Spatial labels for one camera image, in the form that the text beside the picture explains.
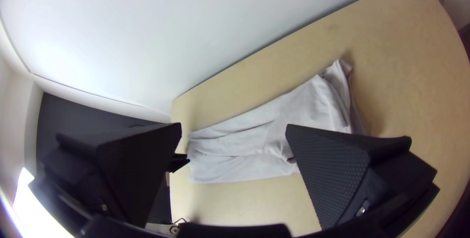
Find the black textured pad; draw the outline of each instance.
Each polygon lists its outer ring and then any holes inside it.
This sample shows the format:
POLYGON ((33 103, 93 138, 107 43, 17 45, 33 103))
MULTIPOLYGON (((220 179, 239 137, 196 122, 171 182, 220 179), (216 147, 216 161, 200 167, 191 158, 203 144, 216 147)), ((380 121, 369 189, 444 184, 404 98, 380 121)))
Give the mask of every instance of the black textured pad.
POLYGON ((180 138, 180 123, 57 135, 63 149, 98 164, 130 223, 139 227, 145 227, 180 138))
POLYGON ((380 139, 292 124, 286 138, 323 229, 338 223, 372 159, 402 151, 397 145, 411 144, 408 137, 380 139))

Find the white towel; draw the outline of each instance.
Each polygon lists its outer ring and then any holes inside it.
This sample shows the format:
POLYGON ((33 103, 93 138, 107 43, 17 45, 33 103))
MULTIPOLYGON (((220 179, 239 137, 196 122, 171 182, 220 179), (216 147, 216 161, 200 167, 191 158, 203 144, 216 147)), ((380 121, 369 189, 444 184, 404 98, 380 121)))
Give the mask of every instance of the white towel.
POLYGON ((287 124, 363 134, 349 89, 351 69, 345 61, 336 60, 293 91, 192 132, 188 142, 190 181, 236 182, 298 173, 285 138, 287 124))

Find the wooden board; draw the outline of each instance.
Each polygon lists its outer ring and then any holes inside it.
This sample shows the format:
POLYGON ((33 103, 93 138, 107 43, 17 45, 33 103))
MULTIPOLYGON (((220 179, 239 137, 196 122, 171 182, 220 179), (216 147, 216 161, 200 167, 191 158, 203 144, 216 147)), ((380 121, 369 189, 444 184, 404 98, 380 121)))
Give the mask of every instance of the wooden board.
MULTIPOLYGON (((470 64, 438 0, 360 0, 260 50, 173 101, 187 134, 299 86, 336 58, 354 65, 352 90, 369 134, 408 135, 411 151, 438 170, 434 202, 405 234, 433 237, 470 178, 470 64)), ((215 225, 286 223, 320 230, 299 175, 196 185, 171 175, 173 219, 215 225)))

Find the white wall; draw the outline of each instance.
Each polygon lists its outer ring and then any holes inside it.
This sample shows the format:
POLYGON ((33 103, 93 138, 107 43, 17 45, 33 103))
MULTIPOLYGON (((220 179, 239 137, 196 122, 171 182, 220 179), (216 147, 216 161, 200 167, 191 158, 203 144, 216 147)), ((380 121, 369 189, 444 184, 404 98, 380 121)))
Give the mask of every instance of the white wall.
MULTIPOLYGON (((181 93, 353 1, 0 0, 0 12, 15 65, 45 91, 163 121, 181 93)), ((470 0, 440 2, 457 27, 470 21, 470 0)))
MULTIPOLYGON (((0 67, 7 68, 3 61, 0 67)), ((10 198, 14 196, 21 169, 36 169, 36 129, 42 90, 33 82, 11 72, 1 97, 0 184, 10 198)))

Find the white cloth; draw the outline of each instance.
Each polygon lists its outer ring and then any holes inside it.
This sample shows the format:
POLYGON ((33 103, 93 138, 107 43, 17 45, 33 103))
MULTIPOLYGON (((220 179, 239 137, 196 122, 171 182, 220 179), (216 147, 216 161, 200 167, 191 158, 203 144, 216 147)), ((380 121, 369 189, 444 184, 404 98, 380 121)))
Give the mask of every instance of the white cloth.
POLYGON ((190 181, 236 182, 298 173, 285 138, 287 124, 344 133, 354 129, 362 134, 349 89, 351 69, 345 61, 336 60, 293 91, 192 132, 188 142, 190 181))

